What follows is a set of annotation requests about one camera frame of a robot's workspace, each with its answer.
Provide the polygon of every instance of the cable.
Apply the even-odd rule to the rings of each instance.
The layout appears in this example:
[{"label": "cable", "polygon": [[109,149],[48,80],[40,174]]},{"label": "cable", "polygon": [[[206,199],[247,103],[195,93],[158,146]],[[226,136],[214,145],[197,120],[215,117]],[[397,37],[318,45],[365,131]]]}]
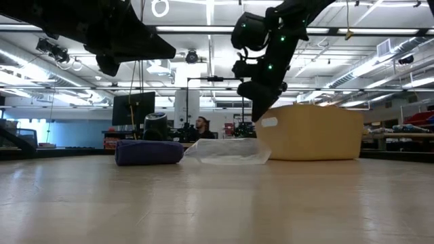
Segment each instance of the cable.
[{"label": "cable", "polygon": [[350,30],[350,5],[349,0],[347,0],[347,33],[345,35],[345,41],[348,41],[353,35],[354,32]]},{"label": "cable", "polygon": [[[131,78],[131,86],[130,86],[130,94],[128,95],[128,104],[130,105],[131,125],[133,127],[133,130],[134,130],[135,126],[134,126],[134,111],[133,111],[133,106],[131,105],[131,91],[133,90],[134,73],[136,72],[136,64],[137,64],[137,61],[134,61],[133,75]],[[134,135],[134,139],[137,140],[136,132],[134,132],[133,135]]]},{"label": "cable", "polygon": [[347,30],[350,31],[350,5],[349,5],[349,0],[347,0]]},{"label": "cable", "polygon": [[53,107],[54,107],[54,96],[56,95],[56,86],[53,87],[53,100],[52,100],[52,107],[50,108],[50,122],[48,123],[47,128],[47,140],[45,143],[48,143],[48,139],[50,138],[50,128],[52,126],[52,117],[53,117]]},{"label": "cable", "polygon": [[142,0],[140,2],[140,21],[143,22],[143,17],[144,17],[144,4],[146,3],[146,0]]}]

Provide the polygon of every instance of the tan plastic bin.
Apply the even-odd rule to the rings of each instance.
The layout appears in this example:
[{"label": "tan plastic bin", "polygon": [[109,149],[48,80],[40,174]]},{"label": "tan plastic bin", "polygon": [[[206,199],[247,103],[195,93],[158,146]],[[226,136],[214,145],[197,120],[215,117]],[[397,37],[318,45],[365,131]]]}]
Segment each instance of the tan plastic bin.
[{"label": "tan plastic bin", "polygon": [[356,159],[363,115],[333,106],[291,105],[268,110],[256,123],[270,159],[315,161]]}]

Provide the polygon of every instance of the workbench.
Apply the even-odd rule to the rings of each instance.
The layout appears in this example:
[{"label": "workbench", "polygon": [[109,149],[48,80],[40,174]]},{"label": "workbench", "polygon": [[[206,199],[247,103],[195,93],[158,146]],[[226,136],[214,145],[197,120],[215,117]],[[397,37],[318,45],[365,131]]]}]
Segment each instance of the workbench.
[{"label": "workbench", "polygon": [[378,149],[386,150],[387,138],[409,138],[413,140],[429,143],[434,140],[434,134],[425,133],[382,133],[363,135],[362,140],[378,140]]}]

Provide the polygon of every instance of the wooden table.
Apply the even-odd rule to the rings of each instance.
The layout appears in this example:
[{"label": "wooden table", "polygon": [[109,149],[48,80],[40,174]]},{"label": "wooden table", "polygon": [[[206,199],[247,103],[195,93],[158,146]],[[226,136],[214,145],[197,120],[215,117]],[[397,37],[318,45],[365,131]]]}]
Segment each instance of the wooden table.
[{"label": "wooden table", "polygon": [[386,150],[387,138],[410,138],[413,140],[430,141],[434,140],[434,134],[426,133],[383,133],[363,135],[362,140],[378,140],[378,149]]},{"label": "wooden table", "polygon": [[434,167],[0,163],[0,243],[434,243]]}]

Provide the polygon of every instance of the air vent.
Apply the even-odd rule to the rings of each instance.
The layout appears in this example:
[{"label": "air vent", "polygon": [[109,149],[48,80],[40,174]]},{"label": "air vent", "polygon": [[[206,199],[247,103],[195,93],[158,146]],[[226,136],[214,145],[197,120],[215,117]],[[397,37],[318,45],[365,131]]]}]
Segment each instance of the air vent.
[{"label": "air vent", "polygon": [[387,39],[377,45],[377,56],[379,58],[392,53],[391,40]]},{"label": "air vent", "polygon": [[392,101],[388,101],[388,102],[386,102],[386,103],[384,104],[384,106],[385,106],[386,108],[391,108],[391,107],[392,107]]},{"label": "air vent", "polygon": [[[242,108],[243,102],[217,102],[217,108]],[[244,108],[251,108],[251,102],[244,102]]]}]

